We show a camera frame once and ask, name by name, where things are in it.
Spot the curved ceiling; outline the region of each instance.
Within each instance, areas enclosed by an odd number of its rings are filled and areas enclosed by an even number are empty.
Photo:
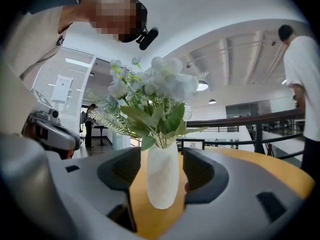
[[[196,96],[188,101],[194,107],[206,106],[207,98],[216,99],[217,104],[235,104],[250,102],[243,97],[262,100],[262,96],[290,95],[281,86],[284,50],[277,29],[290,24],[298,34],[309,32],[306,19],[291,0],[140,1],[148,9],[148,29],[159,29],[159,36],[147,50],[139,50],[136,42],[114,42],[85,23],[73,24],[63,45],[103,60],[119,59],[127,66],[133,57],[140,56],[145,70],[155,56],[192,62],[196,66],[186,70],[187,74],[210,72],[205,79],[210,89],[201,93],[201,99]],[[251,92],[262,96],[253,97]]]
[[[290,0],[140,1],[148,9],[148,28],[159,29],[159,36],[146,51],[139,50],[136,42],[113,42],[87,23],[73,24],[64,45],[104,59],[120,59],[128,65],[133,56],[140,56],[141,65],[147,69],[153,57],[165,57],[184,44],[225,26],[262,19],[305,21]]]

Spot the ceiling light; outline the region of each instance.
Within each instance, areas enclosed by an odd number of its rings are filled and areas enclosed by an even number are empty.
[[[213,99],[213,98],[212,98],[212,99],[210,99],[210,100],[209,100],[209,102],[208,102],[208,103],[209,103],[209,104],[215,104],[215,103],[217,103],[217,102],[216,102],[216,100],[215,100],[215,99]]]
[[[84,63],[79,60],[75,60],[75,59],[71,59],[71,58],[65,58],[65,62],[75,64],[78,66],[82,66],[82,67],[86,67],[86,68],[89,68],[91,66],[91,64],[89,64],[89,63]]]
[[[205,81],[200,80],[197,91],[204,91],[208,88],[208,84]]]

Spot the desk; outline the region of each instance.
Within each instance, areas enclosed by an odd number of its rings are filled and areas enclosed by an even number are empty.
[[[283,160],[260,153],[243,150],[205,147],[215,153],[245,160],[257,164],[273,174],[276,178],[291,188],[298,196],[305,199],[311,193],[315,182],[304,171]],[[173,205],[166,210],[155,209],[149,202],[147,194],[147,156],[141,152],[141,168],[131,187],[131,207],[137,226],[137,235],[146,239],[157,239],[179,219],[184,212],[185,184],[187,177],[183,171],[183,156],[179,155],[179,187]]]
[[[106,144],[104,144],[102,141],[102,131],[103,129],[108,129],[108,128],[104,127],[103,125],[96,125],[94,128],[100,129],[100,143],[98,144],[98,146],[101,146],[101,147],[106,146]]]

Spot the black vent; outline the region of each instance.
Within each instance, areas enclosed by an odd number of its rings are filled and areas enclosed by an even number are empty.
[[[66,167],[65,169],[68,173],[71,173],[73,171],[79,170],[80,168],[76,165],[70,165],[70,166]]]
[[[286,208],[272,192],[261,192],[256,195],[270,222],[276,221],[286,212]]]

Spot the white t-shirt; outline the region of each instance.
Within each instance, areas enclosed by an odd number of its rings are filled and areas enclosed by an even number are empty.
[[[320,49],[307,36],[296,37],[284,54],[286,84],[301,85],[305,92],[304,136],[320,142]]]
[[[1,47],[5,62],[30,90],[45,62],[62,47],[58,33],[62,7],[18,15]]]

